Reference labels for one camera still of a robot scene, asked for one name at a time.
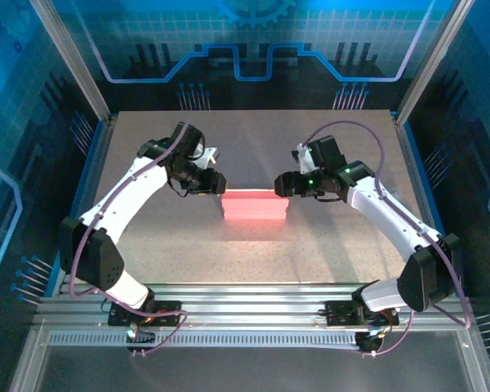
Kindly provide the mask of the pink paper box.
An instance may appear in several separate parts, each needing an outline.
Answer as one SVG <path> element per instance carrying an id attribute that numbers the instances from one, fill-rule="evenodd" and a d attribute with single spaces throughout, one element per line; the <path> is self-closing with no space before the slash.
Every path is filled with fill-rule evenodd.
<path id="1" fill-rule="evenodd" d="M 273 189 L 228 189 L 221 196 L 226 221 L 283 221 L 289 202 Z"/>

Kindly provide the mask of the aluminium mounting rails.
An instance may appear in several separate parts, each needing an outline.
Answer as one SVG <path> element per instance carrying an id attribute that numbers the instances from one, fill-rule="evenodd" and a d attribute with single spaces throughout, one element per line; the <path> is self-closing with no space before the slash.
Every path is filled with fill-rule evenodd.
<path id="1" fill-rule="evenodd" d="M 180 301 L 188 312 L 186 330 L 321 331 L 327 323 L 318 311 L 326 301 L 346 301 L 356 283 L 302 284 L 154 284 L 160 301 Z M 77 300 L 62 287 L 42 300 L 33 318 L 53 328 L 106 327 L 100 295 Z"/>

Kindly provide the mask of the small black connector module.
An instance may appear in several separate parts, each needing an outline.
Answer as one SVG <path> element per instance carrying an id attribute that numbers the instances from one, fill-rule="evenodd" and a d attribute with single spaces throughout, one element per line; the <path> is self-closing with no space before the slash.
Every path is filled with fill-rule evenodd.
<path id="1" fill-rule="evenodd" d="M 355 344 L 361 353 L 377 353 L 381 350 L 385 338 L 384 332 L 356 332 L 354 334 Z"/>
<path id="2" fill-rule="evenodd" d="M 126 335 L 126 348 L 132 354 L 138 351 L 145 351 L 146 348 L 141 348 L 141 346 L 148 343 L 154 343 L 156 340 L 153 332 L 145 332 L 134 323 L 131 324 Z"/>

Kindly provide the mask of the aluminium table side rail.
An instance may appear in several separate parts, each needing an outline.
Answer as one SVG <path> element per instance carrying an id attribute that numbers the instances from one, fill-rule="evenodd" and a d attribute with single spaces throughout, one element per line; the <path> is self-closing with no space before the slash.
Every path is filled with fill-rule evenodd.
<path id="1" fill-rule="evenodd" d="M 69 215 L 73 218 L 79 217 L 83 212 L 88 211 L 95 201 L 96 191 L 100 183 L 101 173 L 117 119 L 118 115 L 112 114 L 109 122 L 98 122 L 96 126 L 95 134 L 70 208 Z M 52 297 L 57 295 L 63 279 L 64 272 L 61 269 L 60 252 L 57 252 L 44 296 Z"/>
<path id="2" fill-rule="evenodd" d="M 445 237 L 445 233 L 431 189 L 429 186 L 424 188 L 425 173 L 421 161 L 417 161 L 419 157 L 417 145 L 414 139 L 409 140 L 409 131 L 405 126 L 396 125 L 396 133 L 419 209 L 419 212 L 415 213 L 415 216 L 421 219 L 421 223 L 418 225 L 428 226 L 436 231 L 437 234 L 430 234 L 430 237 L 434 242 L 439 242 L 441 238 Z M 454 288 L 443 259 L 430 243 L 427 243 L 426 247 L 434 255 L 431 257 L 431 261 L 426 261 L 426 256 L 420 256 L 420 263 L 424 266 L 425 297 L 428 296 L 430 302 L 434 304 L 441 301 L 446 295 L 454 293 Z"/>

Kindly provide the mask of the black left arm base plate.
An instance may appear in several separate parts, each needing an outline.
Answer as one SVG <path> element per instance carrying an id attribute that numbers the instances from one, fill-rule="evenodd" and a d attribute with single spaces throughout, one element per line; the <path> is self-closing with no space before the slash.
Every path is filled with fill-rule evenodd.
<path id="1" fill-rule="evenodd" d="M 156 301 L 152 313 L 166 313 L 181 309 L 180 301 Z M 135 324 L 137 327 L 176 327 L 180 322 L 180 315 L 169 315 L 160 318 L 143 318 L 120 305 L 112 304 L 109 310 L 107 324 L 110 327 L 130 327 Z"/>

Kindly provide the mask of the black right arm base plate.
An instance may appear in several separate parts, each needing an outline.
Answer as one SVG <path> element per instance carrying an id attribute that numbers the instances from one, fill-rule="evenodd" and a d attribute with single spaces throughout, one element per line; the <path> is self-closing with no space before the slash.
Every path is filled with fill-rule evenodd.
<path id="1" fill-rule="evenodd" d="M 395 327 L 399 325 L 399 316 L 394 309 L 371 311 L 359 301 L 326 301 L 324 308 L 318 311 L 331 326 L 370 326 Z"/>

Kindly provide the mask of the aluminium frame post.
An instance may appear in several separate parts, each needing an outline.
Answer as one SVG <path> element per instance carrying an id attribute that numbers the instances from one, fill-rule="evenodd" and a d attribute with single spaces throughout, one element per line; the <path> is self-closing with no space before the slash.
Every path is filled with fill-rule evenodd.
<path id="1" fill-rule="evenodd" d="M 399 105 L 396 118 L 399 127 L 408 120 L 436 69 L 447 55 L 474 2 L 475 0 L 455 0 Z"/>
<path id="2" fill-rule="evenodd" d="M 52 0 L 29 0 L 29 2 L 93 112 L 99 120 L 109 123 L 111 111 Z"/>

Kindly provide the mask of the aluminium lower frame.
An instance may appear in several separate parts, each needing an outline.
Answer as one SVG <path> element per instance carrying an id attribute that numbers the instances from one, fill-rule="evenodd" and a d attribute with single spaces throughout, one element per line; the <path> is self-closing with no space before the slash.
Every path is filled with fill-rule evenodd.
<path id="1" fill-rule="evenodd" d="M 28 335 L 8 392 L 490 392 L 479 333 L 417 325 L 377 355 L 330 347 L 167 347 L 133 357 L 126 347 L 53 346 Z"/>

